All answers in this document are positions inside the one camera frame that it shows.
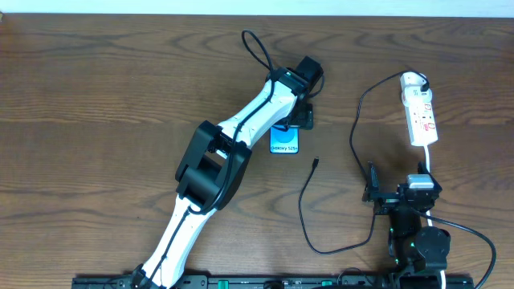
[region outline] cable connector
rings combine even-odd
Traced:
[[[402,85],[402,102],[409,107],[411,104],[430,103],[432,101],[432,91],[428,81],[423,79],[425,75],[418,75],[415,72],[406,72],[400,77]]]
[[[312,169],[315,169],[318,166],[318,163],[320,162],[319,157],[315,157],[314,161],[312,161]]]

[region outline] black wire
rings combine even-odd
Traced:
[[[324,86],[324,75],[321,75],[321,84],[320,84],[320,89],[318,89],[317,92],[314,92],[314,93],[311,93],[307,96],[307,98],[312,98],[314,96],[317,96],[320,94],[320,92],[323,90],[323,86]]]
[[[463,226],[463,225],[460,225],[460,224],[457,224],[457,223],[454,223],[454,222],[450,222],[450,221],[447,221],[447,220],[444,220],[444,219],[441,219],[441,218],[427,216],[426,214],[421,213],[421,212],[417,211],[415,208],[413,208],[412,206],[410,206],[410,204],[408,202],[407,202],[407,205],[409,206],[410,210],[412,210],[412,212],[417,214],[419,217],[423,217],[423,218],[426,218],[426,219],[430,219],[432,221],[440,222],[441,224],[453,226],[453,227],[455,227],[457,229],[461,229],[463,231],[471,233],[471,234],[473,234],[473,235],[475,235],[475,236],[477,236],[479,238],[482,238],[491,247],[491,262],[489,263],[489,267],[487,268],[487,270],[485,272],[485,275],[482,277],[480,282],[478,282],[478,284],[476,284],[476,286],[475,286],[475,289],[480,289],[486,283],[487,279],[489,278],[489,275],[491,275],[492,270],[495,267],[495,263],[496,263],[496,248],[495,248],[495,244],[488,237],[486,237],[484,234],[481,234],[480,232],[478,232],[476,230],[473,230],[472,228],[468,228],[466,226]]]
[[[273,125],[273,128],[276,130],[279,130],[281,132],[287,132],[289,130],[289,124],[286,122],[284,125],[284,128],[281,128],[280,126]]]
[[[169,248],[171,247],[171,243],[173,242],[173,240],[175,239],[175,236],[177,235],[178,233],[178,230],[180,229],[180,227],[182,226],[182,224],[184,223],[184,221],[186,220],[186,217],[190,214],[190,211],[189,211],[189,208],[184,212],[184,214],[182,215],[182,218],[180,219],[180,222],[178,223],[177,225],[177,228],[175,228],[175,231],[173,232],[173,234],[171,235],[171,239],[169,240],[168,242],[168,246],[166,246],[166,249],[164,250],[164,253],[162,254],[161,256],[161,260],[159,260],[159,263],[155,266],[155,268],[153,269],[153,272],[152,274],[150,275],[150,278],[149,280],[147,281],[147,283],[142,287],[142,288],[150,288],[152,286],[152,282],[153,282],[153,277],[155,276],[155,274],[157,273],[157,270],[159,270],[159,268],[161,268],[161,265],[162,265],[162,262],[166,259],[166,255],[168,254],[168,251],[169,251]]]
[[[107,284],[109,284],[109,286],[114,289],[114,287],[112,286],[112,284],[110,282],[112,282],[114,280],[122,279],[122,278],[123,277],[114,277],[114,278],[108,279],[107,281],[105,281],[104,285],[102,286],[102,289],[105,289],[105,285],[107,285]]]
[[[343,279],[341,277],[345,276],[345,273],[348,272],[348,271],[351,271],[351,270],[359,272],[362,276],[364,276],[366,281],[368,281],[369,285],[373,285],[373,282],[371,282],[371,280],[368,278],[368,276],[366,276],[366,274],[361,269],[359,269],[357,267],[346,268],[344,271],[342,271],[339,274],[339,276],[337,276],[337,285],[340,285],[339,284],[339,279],[341,280],[341,285],[342,285]]]
[[[255,53],[248,46],[247,40],[245,39],[246,33],[248,33],[257,42],[257,44],[259,44],[260,48],[262,49],[262,51],[264,53],[264,56],[266,56],[267,65],[265,64],[264,61],[262,61],[259,57],[257,57],[257,55],[255,55]],[[241,39],[243,40],[243,44],[244,44],[245,48],[248,50],[248,52],[250,52],[250,54],[255,59],[257,59],[257,61],[259,61],[259,63],[264,65],[265,68],[267,68],[273,74],[275,72],[275,68],[273,68],[273,62],[271,61],[270,55],[267,53],[266,47],[264,47],[263,43],[259,40],[259,38],[252,31],[245,29],[245,30],[243,30],[243,32],[241,32]],[[270,79],[271,79],[271,90],[270,90],[270,94],[267,96],[266,100],[264,100],[257,108],[255,108],[252,112],[250,112],[243,120],[241,120],[241,122],[235,128],[234,135],[232,136],[232,144],[231,144],[232,149],[235,149],[235,144],[237,142],[236,140],[237,140],[237,136],[239,134],[239,130],[241,130],[241,128],[247,122],[247,120],[249,120],[254,114],[256,114],[273,97],[273,93],[275,93],[275,81],[273,80],[273,77],[271,77]],[[200,209],[199,211],[194,211],[191,208],[189,208],[189,212],[191,214],[197,214],[197,215],[198,214],[206,214],[206,213],[210,212],[214,207],[216,207],[219,204],[219,202],[225,197],[226,191],[228,190],[227,186],[228,186],[228,182],[230,180],[230,174],[232,172],[233,162],[234,162],[234,154],[229,153],[228,168],[226,170],[225,179],[223,180],[223,184],[222,184],[221,188],[219,189],[218,193],[216,194],[216,197],[210,203],[210,205],[206,206],[205,208]]]
[[[375,217],[376,217],[375,214],[373,215],[373,219],[371,220],[371,228],[369,229],[369,236],[368,236],[368,238],[364,242],[360,242],[358,244],[351,245],[351,246],[342,247],[342,248],[337,249],[337,250],[330,250],[330,251],[323,252],[323,251],[317,250],[311,244],[311,241],[308,239],[307,231],[305,229],[304,217],[302,215],[302,197],[304,196],[305,189],[307,188],[308,183],[311,181],[312,175],[314,174],[314,171],[316,170],[316,167],[318,166],[319,162],[320,162],[320,159],[318,157],[316,157],[314,159],[314,161],[312,162],[311,173],[308,175],[307,181],[305,182],[305,185],[304,185],[304,187],[302,188],[302,190],[300,192],[300,197],[298,198],[298,211],[300,212],[300,222],[302,224],[302,229],[304,230],[305,241],[307,241],[307,244],[311,248],[311,250],[313,250],[317,254],[335,254],[335,253],[340,253],[340,252],[343,252],[343,251],[346,251],[346,250],[355,249],[355,248],[357,248],[359,246],[364,246],[367,242],[369,242],[369,240],[371,239],[371,236],[373,235],[373,228],[375,226]]]
[[[353,125],[352,125],[352,130],[350,131],[350,148],[352,149],[352,153],[353,153],[353,156],[355,157],[355,161],[357,161],[357,164],[359,165],[359,169],[361,169],[361,173],[362,173],[362,176],[364,177],[364,179],[367,181],[368,180],[368,175],[364,169],[364,167],[362,166],[361,164],[361,161],[359,160],[359,157],[357,156],[357,153],[355,153],[355,149],[353,148],[353,131],[355,131],[355,127],[357,126],[357,122],[359,121],[359,116],[361,115],[361,106],[362,106],[362,100],[364,99],[364,96],[366,96],[366,94],[368,94],[368,92],[371,92],[375,87],[379,86],[380,84],[384,83],[385,81],[389,80],[389,79],[392,79],[398,75],[402,75],[406,72],[413,72],[419,76],[421,76],[421,78],[423,78],[426,83],[423,84],[422,86],[422,92],[428,90],[428,87],[430,86],[429,82],[428,82],[428,79],[422,75],[421,73],[417,72],[417,71],[413,71],[413,70],[405,70],[405,71],[400,71],[398,73],[395,73],[383,80],[380,80],[379,82],[377,82],[375,85],[373,85],[371,88],[368,88],[361,96],[361,99],[359,100],[359,106],[357,107],[357,115],[355,116],[355,121],[353,122]]]

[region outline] wood grain surface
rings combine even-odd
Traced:
[[[174,172],[194,129],[234,115],[267,72],[244,50],[251,28],[277,65],[320,61],[316,126],[300,153],[255,146],[239,191],[206,224],[187,268],[212,274],[337,274],[394,265],[387,217],[371,242],[331,256],[315,246],[360,242],[370,206],[348,146],[361,93],[406,68],[430,77],[443,187],[433,215],[489,236],[498,261],[487,288],[514,284],[514,20],[8,14],[0,24],[0,287],[69,288],[76,275],[117,275],[144,262],[173,211]],[[399,82],[369,94],[355,133],[384,190],[423,160],[411,147]],[[449,272],[478,282],[481,239],[451,232]]]

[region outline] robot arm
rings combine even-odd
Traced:
[[[144,288],[170,288],[184,272],[186,258],[202,227],[217,210],[221,210],[234,196],[251,156],[251,148],[276,122],[288,117],[299,102],[322,76],[316,61],[305,57],[297,69],[279,68],[271,73],[263,90],[240,112],[218,126],[204,121],[196,130],[175,174],[179,182],[173,216],[157,249],[140,270],[135,272],[133,284]],[[275,90],[269,101],[271,85]],[[259,105],[266,102],[240,128],[235,145],[232,138],[240,122]],[[220,193],[228,164],[219,165],[206,152],[224,158],[233,156],[226,193],[216,206],[205,214],[191,214],[214,204]]]

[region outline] white power strip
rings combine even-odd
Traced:
[[[407,72],[400,78],[402,85],[402,102],[405,105],[410,144],[425,146],[437,141],[434,110],[432,108],[432,91],[422,92],[421,86],[426,81],[413,72]]]

